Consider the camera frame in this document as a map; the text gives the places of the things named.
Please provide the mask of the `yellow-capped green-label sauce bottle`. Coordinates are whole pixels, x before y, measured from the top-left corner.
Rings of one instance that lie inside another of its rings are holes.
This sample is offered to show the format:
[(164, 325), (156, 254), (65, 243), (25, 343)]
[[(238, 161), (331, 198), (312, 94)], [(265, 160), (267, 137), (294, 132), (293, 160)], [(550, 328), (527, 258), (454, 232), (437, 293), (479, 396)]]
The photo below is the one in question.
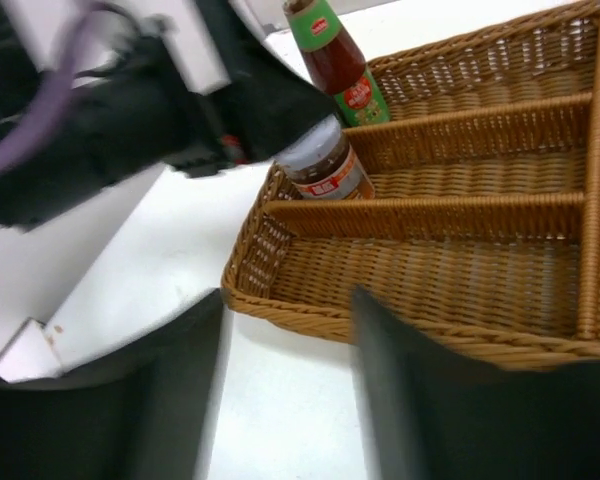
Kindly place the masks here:
[(346, 124), (389, 122), (388, 105), (363, 53), (330, 4), (286, 1), (283, 11), (311, 80), (334, 98)]

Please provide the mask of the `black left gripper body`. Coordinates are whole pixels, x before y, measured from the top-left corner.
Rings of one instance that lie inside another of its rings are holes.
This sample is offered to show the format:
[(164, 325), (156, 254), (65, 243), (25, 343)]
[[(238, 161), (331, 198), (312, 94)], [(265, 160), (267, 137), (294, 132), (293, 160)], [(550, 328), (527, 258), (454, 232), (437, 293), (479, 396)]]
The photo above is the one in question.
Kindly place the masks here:
[[(157, 163), (192, 178), (260, 163), (336, 111), (289, 69), (226, 1), (202, 9), (223, 32), (231, 83), (191, 91), (171, 62), (162, 75), (81, 78), (66, 109), (34, 110), (0, 84), (0, 226), (32, 230)], [(9, 69), (0, 49), (0, 82)]]

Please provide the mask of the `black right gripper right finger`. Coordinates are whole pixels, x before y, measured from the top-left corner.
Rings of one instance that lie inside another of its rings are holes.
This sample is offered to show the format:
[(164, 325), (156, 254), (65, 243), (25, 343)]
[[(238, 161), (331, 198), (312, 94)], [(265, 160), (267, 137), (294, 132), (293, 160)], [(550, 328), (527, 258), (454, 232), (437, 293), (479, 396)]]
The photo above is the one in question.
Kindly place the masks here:
[(507, 371), (456, 353), (363, 288), (360, 383), (384, 479), (600, 479), (600, 361)]

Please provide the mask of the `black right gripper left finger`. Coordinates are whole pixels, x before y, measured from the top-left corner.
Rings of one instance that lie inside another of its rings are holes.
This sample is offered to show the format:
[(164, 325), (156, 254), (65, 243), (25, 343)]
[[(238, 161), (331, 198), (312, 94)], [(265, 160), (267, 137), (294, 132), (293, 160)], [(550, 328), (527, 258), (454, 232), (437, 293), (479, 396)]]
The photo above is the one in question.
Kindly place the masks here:
[(212, 291), (59, 377), (0, 377), (0, 479), (193, 478), (223, 315)]

